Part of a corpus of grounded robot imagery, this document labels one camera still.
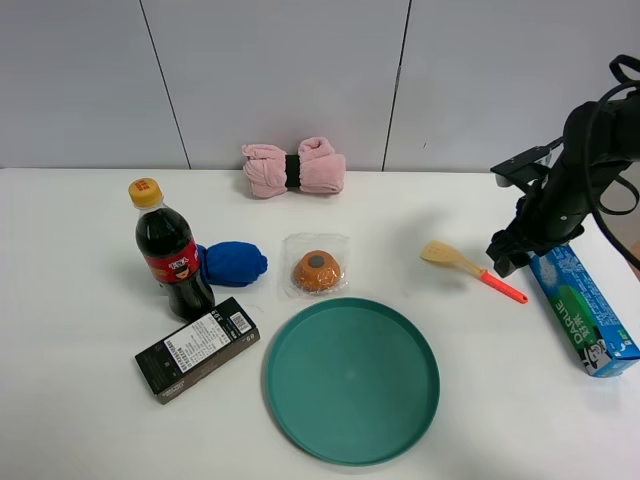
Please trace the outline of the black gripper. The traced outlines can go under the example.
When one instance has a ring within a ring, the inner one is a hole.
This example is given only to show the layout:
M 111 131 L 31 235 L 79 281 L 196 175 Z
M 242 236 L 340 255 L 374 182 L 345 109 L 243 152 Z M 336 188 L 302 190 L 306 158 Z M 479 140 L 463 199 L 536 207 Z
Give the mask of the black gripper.
M 486 253 L 501 278 L 523 267 L 524 253 L 548 251 L 577 237 L 585 217 L 601 206 L 601 195 L 619 176 L 620 160 L 590 166 L 589 182 L 585 170 L 582 161 L 558 159 L 525 195 L 508 227 L 492 235 Z

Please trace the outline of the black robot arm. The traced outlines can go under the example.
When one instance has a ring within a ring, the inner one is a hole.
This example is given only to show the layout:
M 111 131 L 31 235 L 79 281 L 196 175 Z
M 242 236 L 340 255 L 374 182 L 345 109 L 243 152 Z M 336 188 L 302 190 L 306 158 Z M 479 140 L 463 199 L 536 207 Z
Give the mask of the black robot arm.
M 496 178 L 523 196 L 515 217 L 487 248 L 495 271 L 505 278 L 584 232 L 582 223 L 602 207 L 611 183 L 639 160 L 639 96 L 586 102 L 571 112 L 560 138 L 532 147 L 494 167 Z

